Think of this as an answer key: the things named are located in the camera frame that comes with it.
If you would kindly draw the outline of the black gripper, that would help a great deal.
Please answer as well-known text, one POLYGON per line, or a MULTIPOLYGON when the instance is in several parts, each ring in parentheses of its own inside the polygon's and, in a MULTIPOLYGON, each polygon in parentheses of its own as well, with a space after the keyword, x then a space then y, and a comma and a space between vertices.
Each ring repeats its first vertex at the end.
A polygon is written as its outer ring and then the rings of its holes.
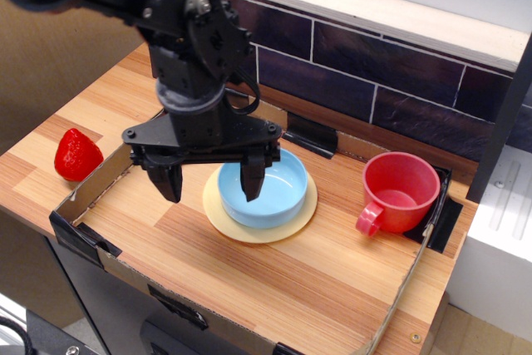
POLYGON ((192 97, 159 88, 163 114, 125 129, 122 140, 132 160, 147 169, 161 195, 179 203, 183 164, 240 163, 240 184, 247 202, 262 189, 265 168, 281 159, 282 128, 253 116, 260 93, 247 106, 236 107, 224 88, 192 97))

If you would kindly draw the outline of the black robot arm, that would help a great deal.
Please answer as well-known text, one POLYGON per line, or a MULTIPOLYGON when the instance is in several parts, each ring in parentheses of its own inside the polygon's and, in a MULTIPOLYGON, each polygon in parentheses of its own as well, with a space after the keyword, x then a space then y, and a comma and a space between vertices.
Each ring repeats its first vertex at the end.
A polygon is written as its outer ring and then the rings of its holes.
POLYGON ((158 191, 179 202, 185 164, 236 162, 247 200, 259 197, 265 171, 280 158, 281 129, 254 117, 255 104, 232 106, 228 83, 251 91, 242 68, 253 52, 249 32, 225 0, 10 0, 33 12, 83 7, 135 27, 149 48, 164 113, 123 132, 131 160, 158 191))

